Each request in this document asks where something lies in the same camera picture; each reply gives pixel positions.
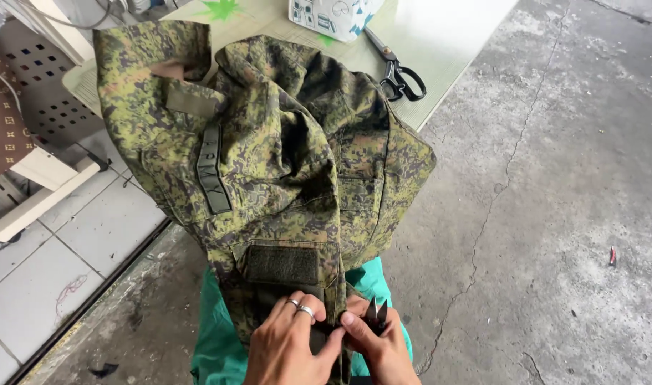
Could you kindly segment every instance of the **black scissors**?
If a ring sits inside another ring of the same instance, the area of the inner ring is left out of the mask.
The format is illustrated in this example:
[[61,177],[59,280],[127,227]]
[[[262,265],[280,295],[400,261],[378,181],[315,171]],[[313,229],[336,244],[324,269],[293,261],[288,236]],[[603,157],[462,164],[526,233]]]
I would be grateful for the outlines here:
[[369,307],[366,309],[365,322],[369,329],[380,337],[386,330],[386,318],[388,317],[388,300],[383,302],[380,309],[376,309],[376,297],[371,299]]
[[[400,99],[402,96],[407,96],[407,99],[410,101],[417,101],[423,99],[426,96],[426,85],[421,80],[421,77],[407,67],[400,65],[400,61],[397,59],[397,56],[392,53],[392,50],[387,45],[378,39],[376,35],[368,28],[365,28],[365,33],[368,38],[371,40],[373,45],[378,48],[379,53],[383,59],[386,60],[386,74],[381,81],[381,86],[383,90],[387,93],[391,93],[392,96],[387,94],[388,100],[395,101]],[[412,91],[412,88],[409,87],[409,83],[405,80],[402,74],[409,75],[416,85],[421,89],[421,94],[416,94]]]

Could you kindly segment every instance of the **teal fabric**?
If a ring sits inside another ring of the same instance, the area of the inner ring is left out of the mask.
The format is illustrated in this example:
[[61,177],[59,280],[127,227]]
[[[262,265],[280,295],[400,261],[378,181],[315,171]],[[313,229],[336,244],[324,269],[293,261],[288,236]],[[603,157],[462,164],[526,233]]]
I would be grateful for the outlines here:
[[[378,304],[387,299],[388,305],[392,305],[380,257],[348,271],[345,278],[368,299],[375,295]],[[402,332],[409,359],[412,359],[412,343],[404,325]],[[198,339],[190,364],[195,385],[241,385],[247,370],[247,354],[236,337],[217,280],[210,269],[206,269],[203,276]],[[361,354],[353,356],[352,375],[369,375]]]

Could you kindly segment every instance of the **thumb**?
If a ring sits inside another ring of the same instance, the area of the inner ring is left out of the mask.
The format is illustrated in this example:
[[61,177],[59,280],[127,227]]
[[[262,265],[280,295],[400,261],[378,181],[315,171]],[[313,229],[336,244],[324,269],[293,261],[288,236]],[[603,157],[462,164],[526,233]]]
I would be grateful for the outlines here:
[[380,339],[373,334],[369,326],[366,325],[364,320],[357,317],[350,312],[342,313],[340,322],[345,331],[356,340],[364,350],[370,351],[373,347],[377,346]]
[[326,371],[330,373],[333,363],[342,351],[342,338],[345,337],[345,330],[343,328],[335,329],[329,335],[326,344],[321,348],[316,359],[320,361]]

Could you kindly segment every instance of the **digital camouflage fabric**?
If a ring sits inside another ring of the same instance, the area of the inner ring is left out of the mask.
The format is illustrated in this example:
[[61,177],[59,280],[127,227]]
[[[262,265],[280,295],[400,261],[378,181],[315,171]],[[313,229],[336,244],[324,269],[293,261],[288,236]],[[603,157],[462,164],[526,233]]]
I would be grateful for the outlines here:
[[[219,70],[202,84],[208,37],[208,25],[183,21],[95,31],[109,135],[206,251],[243,344],[299,288],[326,305],[312,328],[318,351],[352,293],[345,271],[389,247],[435,155],[376,81],[315,48],[241,40],[217,52]],[[183,70],[153,74],[161,63]],[[330,384],[349,382],[349,357]]]

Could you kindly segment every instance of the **printed tissue box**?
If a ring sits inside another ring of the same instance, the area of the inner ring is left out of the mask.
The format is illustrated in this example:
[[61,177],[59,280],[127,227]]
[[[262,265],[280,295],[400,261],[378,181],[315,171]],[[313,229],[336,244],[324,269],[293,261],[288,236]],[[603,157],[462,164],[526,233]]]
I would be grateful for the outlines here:
[[383,0],[289,0],[290,20],[343,42],[355,40]]

